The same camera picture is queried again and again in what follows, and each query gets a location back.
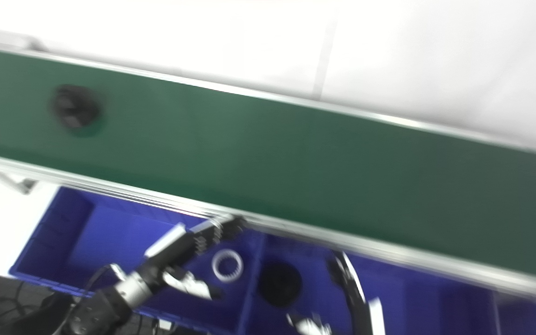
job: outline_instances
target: black round object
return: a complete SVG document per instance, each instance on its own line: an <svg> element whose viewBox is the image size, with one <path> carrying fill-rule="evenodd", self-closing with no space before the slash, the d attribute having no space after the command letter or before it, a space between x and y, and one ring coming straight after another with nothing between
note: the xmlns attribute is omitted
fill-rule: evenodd
<svg viewBox="0 0 536 335"><path fill-rule="evenodd" d="M260 272L258 292L270 305L287 307L302 291L302 276L289 263L273 262Z"/></svg>
<svg viewBox="0 0 536 335"><path fill-rule="evenodd" d="M91 124L100 114L92 91L75 85L57 87L52 109L61 122L72 129Z"/></svg>

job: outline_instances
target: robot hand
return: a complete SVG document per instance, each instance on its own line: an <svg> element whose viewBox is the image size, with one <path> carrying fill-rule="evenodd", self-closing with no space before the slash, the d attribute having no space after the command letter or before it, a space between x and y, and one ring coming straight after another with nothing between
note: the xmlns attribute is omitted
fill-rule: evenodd
<svg viewBox="0 0 536 335"><path fill-rule="evenodd" d="M145 252L146 260L122 280L95 292L70 312L63 335L109 335L127 322L132 311L158 291L171 286L185 293L215 299L221 296L181 267L222 240L234 238L246 221L231 214L206 220L187 231L176 225Z"/></svg>
<svg viewBox="0 0 536 335"><path fill-rule="evenodd" d="M372 320L369 305L365 301L363 288L355 267L351 264L348 256L344 252L333 251L334 259L328 261L328 272L332 281L342 288L347 307L351 312L353 322L353 335L372 335ZM301 335L333 335L330 325L323 325L319 315L313 318L303 318L302 316L287 314L289 324Z"/></svg>

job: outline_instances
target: white ring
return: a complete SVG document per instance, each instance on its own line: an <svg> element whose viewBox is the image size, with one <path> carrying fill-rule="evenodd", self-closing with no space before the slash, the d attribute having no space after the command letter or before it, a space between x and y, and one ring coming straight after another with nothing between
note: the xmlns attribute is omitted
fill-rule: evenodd
<svg viewBox="0 0 536 335"><path fill-rule="evenodd" d="M234 270L233 273L228 275L223 275L219 271L219 264L221 261L232 258L237 262L237 268ZM221 282L232 282L235 280L238 280L241 274L243 273L243 259L241 259L241 256L234 250L231 249L223 249L217 253L215 253L214 257L212 257L212 270L214 271L214 274Z"/></svg>

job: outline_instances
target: metal bracket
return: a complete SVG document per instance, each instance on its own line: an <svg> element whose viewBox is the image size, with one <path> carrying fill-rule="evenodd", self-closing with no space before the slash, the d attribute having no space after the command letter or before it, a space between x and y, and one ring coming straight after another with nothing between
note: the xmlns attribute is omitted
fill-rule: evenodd
<svg viewBox="0 0 536 335"><path fill-rule="evenodd" d="M16 182L15 180L11 179L7 174L0 172L0 183L24 195L30 194L30 192L32 192L32 189L34 189L34 186L36 185L37 182L38 181L29 179L29 178L25 178L24 180L20 182Z"/></svg>

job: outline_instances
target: white backdrop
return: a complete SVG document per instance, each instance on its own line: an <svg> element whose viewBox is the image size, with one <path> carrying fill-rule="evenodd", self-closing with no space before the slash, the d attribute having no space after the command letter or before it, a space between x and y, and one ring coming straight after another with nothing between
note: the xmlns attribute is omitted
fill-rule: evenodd
<svg viewBox="0 0 536 335"><path fill-rule="evenodd" d="M59 53L536 145L536 0L0 1Z"/></svg>

